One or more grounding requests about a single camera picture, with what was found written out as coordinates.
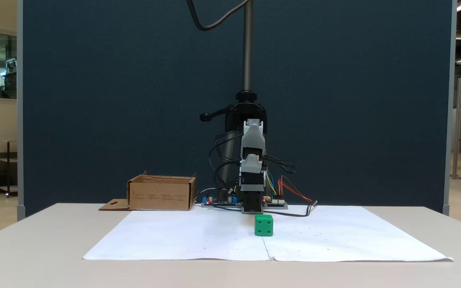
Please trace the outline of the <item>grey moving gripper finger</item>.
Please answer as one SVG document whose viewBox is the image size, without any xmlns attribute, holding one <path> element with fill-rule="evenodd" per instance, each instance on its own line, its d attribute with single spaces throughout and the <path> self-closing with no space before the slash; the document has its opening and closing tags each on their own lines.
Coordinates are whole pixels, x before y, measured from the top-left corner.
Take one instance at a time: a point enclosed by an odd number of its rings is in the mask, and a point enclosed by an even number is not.
<svg viewBox="0 0 461 288">
<path fill-rule="evenodd" d="M 247 156 L 244 159 L 241 159 L 240 162 L 240 172 L 241 173 L 254 173 L 259 174 L 262 172 L 263 162 L 260 159 L 260 156 Z"/>
</svg>

